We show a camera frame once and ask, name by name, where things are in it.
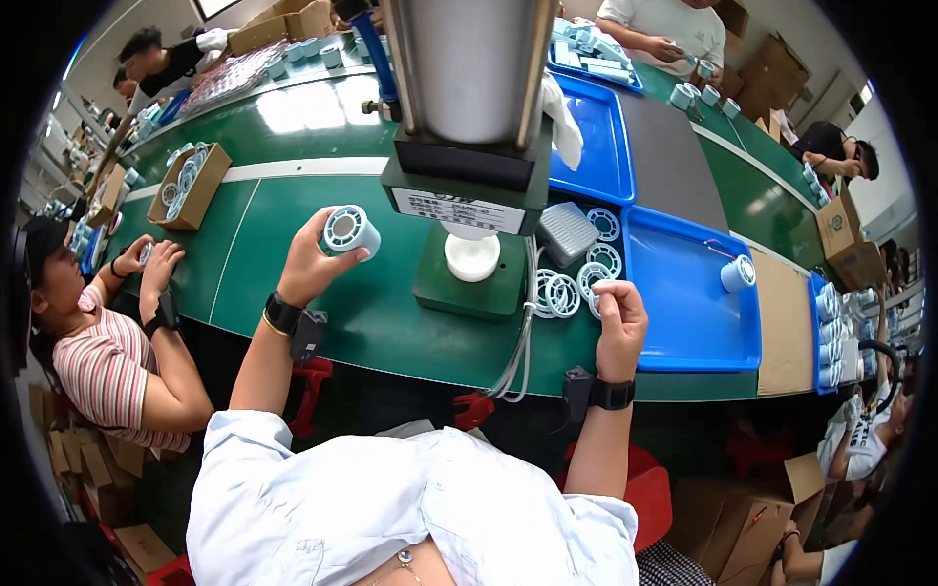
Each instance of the green press base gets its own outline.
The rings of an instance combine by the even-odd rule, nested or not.
[[[469,317],[504,322],[522,302],[524,238],[498,234],[502,254],[495,272],[477,283],[459,280],[449,272],[443,246],[449,233],[433,222],[414,276],[414,297],[420,306]]]

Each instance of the press label plate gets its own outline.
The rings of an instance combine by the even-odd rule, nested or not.
[[[524,210],[498,203],[417,189],[391,188],[391,193],[398,210],[408,216],[439,219],[509,234],[517,234],[524,221]]]

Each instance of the light blue shirt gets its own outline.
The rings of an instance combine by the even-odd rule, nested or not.
[[[271,413],[212,416],[186,535],[200,586],[350,584],[428,536],[459,586],[639,583],[631,505],[561,494],[462,431],[292,439]]]

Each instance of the blue plastic tray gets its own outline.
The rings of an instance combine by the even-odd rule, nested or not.
[[[719,269],[730,259],[707,249],[716,238],[733,255],[749,247],[725,233],[634,206],[622,217],[626,272],[648,312],[639,370],[739,372],[762,364],[756,286],[727,293]]]
[[[821,318],[818,317],[814,298],[821,294],[821,288],[827,284],[823,277],[811,271],[808,276],[808,305],[811,308],[811,351],[814,356],[814,371],[811,373],[811,386],[818,395],[837,391],[836,386],[821,387]]]
[[[173,99],[170,100],[170,103],[166,104],[166,108],[164,108],[163,112],[159,115],[157,124],[163,127],[173,122],[173,119],[179,113],[179,108],[182,107],[182,103],[186,101],[186,98],[188,98],[191,93],[192,90],[184,89],[173,96]]]
[[[573,119],[580,126],[583,151],[576,171],[551,154],[551,187],[602,202],[629,206],[635,203],[635,171],[628,148],[626,124],[619,96],[608,87],[566,75],[553,76]]]
[[[553,60],[553,43],[551,43],[551,47],[547,50],[547,67],[551,70],[551,72],[566,73],[578,78],[586,78],[587,80],[602,80],[604,82],[615,83],[616,85],[620,85],[626,89],[632,90],[633,92],[641,92],[644,90],[644,85],[642,85],[642,78],[639,77],[637,71],[632,71],[632,74],[635,77],[635,83],[626,83],[625,81],[616,78],[590,73],[585,68],[575,68],[570,65],[557,63]]]

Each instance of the black headphones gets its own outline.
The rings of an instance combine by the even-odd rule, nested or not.
[[[7,323],[10,324],[10,337],[13,343],[11,353],[16,360],[16,368],[26,368],[26,353],[29,348],[29,333],[33,313],[30,310],[29,296],[32,281],[29,277],[29,258],[26,253],[26,233],[15,225],[10,230],[9,254],[3,259],[4,274],[9,275],[10,303]]]

